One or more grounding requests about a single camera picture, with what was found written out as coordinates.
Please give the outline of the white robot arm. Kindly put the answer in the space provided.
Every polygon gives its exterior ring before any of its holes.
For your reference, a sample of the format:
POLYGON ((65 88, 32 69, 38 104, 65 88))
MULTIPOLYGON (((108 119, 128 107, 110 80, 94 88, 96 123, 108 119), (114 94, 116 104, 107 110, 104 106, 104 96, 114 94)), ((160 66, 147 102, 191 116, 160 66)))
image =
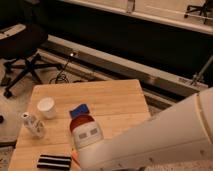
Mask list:
POLYGON ((120 171, 213 159, 213 87, 111 139, 89 114, 70 123, 82 171, 120 171))

